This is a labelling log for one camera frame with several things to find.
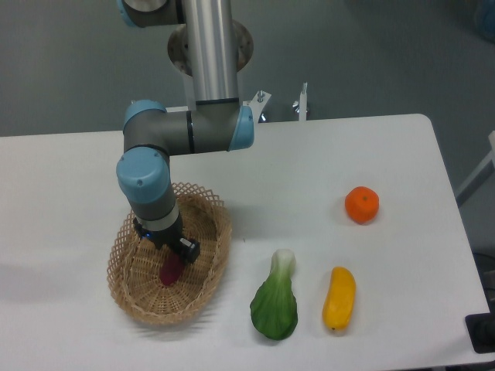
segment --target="white table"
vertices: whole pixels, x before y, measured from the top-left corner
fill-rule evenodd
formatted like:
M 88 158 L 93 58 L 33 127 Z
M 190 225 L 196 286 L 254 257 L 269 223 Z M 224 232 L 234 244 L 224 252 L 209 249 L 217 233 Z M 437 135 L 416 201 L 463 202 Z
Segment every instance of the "white table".
M 172 328 L 129 319 L 106 268 L 129 211 L 120 132 L 0 139 L 1 370 L 377 370 L 485 362 L 464 317 L 488 311 L 430 121 L 421 115 L 259 124 L 246 151 L 173 158 L 174 182 L 227 203 L 230 261 L 201 315 Z M 381 198 L 371 225 L 343 197 Z M 299 324 L 270 342 L 249 304 L 273 252 L 295 251 Z M 323 327 L 336 265 L 357 281 L 344 336 Z

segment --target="metal bracket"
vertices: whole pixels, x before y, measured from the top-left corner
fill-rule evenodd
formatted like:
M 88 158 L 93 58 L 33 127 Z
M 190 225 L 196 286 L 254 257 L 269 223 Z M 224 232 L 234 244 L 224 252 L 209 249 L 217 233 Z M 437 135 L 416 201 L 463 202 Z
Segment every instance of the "metal bracket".
M 457 206 L 460 207 L 495 171 L 495 131 L 488 136 L 492 150 L 488 152 L 466 180 L 455 191 Z
M 246 105 L 251 108 L 253 111 L 253 121 L 259 122 L 261 112 L 265 108 L 266 104 L 271 98 L 271 94 L 266 91 L 259 90 L 256 95 L 253 97 L 251 102 L 247 102 Z

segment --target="green leaf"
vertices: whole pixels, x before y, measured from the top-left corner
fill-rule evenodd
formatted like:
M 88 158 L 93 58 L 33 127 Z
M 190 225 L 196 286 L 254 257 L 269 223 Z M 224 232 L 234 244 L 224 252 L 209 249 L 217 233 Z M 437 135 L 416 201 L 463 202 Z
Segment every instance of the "green leaf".
M 275 251 L 270 275 L 251 302 L 253 326 L 269 339 L 286 339 L 297 326 L 297 303 L 291 282 L 294 267 L 293 252 L 286 249 Z

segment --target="yellow squash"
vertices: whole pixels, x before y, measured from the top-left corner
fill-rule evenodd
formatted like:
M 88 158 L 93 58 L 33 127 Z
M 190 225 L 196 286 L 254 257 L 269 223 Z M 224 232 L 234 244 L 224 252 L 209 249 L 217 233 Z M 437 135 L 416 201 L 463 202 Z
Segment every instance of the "yellow squash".
M 335 267 L 323 306 L 323 322 L 331 330 L 344 330 L 353 314 L 356 281 L 344 267 Z

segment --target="wicker basket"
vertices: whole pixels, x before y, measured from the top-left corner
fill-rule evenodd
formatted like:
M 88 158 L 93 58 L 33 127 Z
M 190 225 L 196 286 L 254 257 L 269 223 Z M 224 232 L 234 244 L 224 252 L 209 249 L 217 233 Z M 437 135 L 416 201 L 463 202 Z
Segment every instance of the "wicker basket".
M 121 227 L 108 261 L 108 286 L 115 302 L 131 317 L 165 325 L 193 317 L 211 299 L 227 264 L 232 231 L 230 217 L 211 191 L 189 183 L 174 184 L 183 217 L 184 235 L 201 242 L 201 254 L 182 276 L 164 286 L 159 271 L 169 248 L 155 249 L 140 240 L 133 212 Z

